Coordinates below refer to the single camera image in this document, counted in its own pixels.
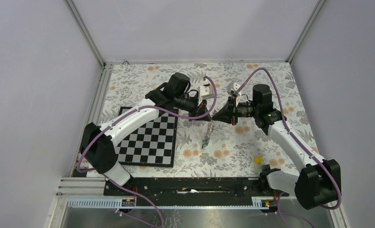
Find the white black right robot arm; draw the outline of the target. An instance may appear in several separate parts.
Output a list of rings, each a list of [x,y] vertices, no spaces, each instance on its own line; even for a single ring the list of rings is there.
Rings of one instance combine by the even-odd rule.
[[[269,196],[276,190],[297,198],[305,209],[312,209],[336,201],[341,202],[341,169],[334,159],[326,160],[291,129],[286,117],[272,101],[268,85],[257,84],[252,89],[252,100],[240,102],[239,84],[230,83],[229,97],[224,107],[212,119],[236,125],[240,118],[252,117],[255,124],[293,161],[298,174],[288,174],[280,169],[263,171],[258,183],[260,193]]]

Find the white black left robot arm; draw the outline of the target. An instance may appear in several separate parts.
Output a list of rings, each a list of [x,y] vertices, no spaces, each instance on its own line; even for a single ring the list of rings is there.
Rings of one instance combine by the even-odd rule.
[[[113,184],[121,195],[128,195],[133,190],[130,180],[132,175],[118,162],[115,146],[142,125],[164,113],[182,118],[173,109],[187,111],[187,120],[210,120],[210,112],[215,107],[206,108],[206,100],[217,100],[216,85],[208,76],[204,76],[199,90],[189,96],[190,78],[182,73],[174,73],[168,82],[148,92],[145,98],[118,117],[96,125],[85,126],[81,138],[80,157],[76,169],[80,173],[97,171]]]

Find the floral patterned table mat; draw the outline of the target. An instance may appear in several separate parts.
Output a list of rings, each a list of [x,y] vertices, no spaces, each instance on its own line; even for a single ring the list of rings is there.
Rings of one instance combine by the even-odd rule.
[[[204,76],[210,77],[217,88],[215,111],[226,103],[227,85],[246,82],[242,99],[252,97],[255,84],[267,84],[279,94],[282,105],[273,98],[275,108],[283,109],[291,128],[317,152],[305,108],[289,63],[200,63],[200,64],[132,64],[113,65],[110,69],[101,123],[117,117],[123,106],[132,107],[176,72],[187,75],[192,89],[197,89]],[[259,129],[252,118],[242,118],[236,125],[215,122],[208,146],[202,141],[209,122],[180,119],[176,132],[176,148],[172,168],[126,166],[134,177],[255,177],[261,165],[297,174],[291,159]],[[254,158],[263,162],[256,164]]]

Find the yellow cube block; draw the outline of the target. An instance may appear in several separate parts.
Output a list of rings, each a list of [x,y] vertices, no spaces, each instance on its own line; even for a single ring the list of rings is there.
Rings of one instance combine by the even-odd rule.
[[[261,156],[257,156],[254,158],[254,162],[256,164],[261,164],[263,162],[263,158]]]

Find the black white chessboard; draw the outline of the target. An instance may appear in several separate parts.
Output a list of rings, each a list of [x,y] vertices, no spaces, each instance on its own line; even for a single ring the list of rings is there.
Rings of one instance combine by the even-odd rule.
[[[126,136],[116,147],[121,165],[172,168],[178,118],[168,113]]]

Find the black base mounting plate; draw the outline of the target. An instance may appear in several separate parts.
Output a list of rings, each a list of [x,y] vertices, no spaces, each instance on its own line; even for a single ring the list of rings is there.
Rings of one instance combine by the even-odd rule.
[[[137,206],[256,207],[273,204],[280,193],[259,178],[132,178],[122,189],[105,182],[104,196],[131,197]]]

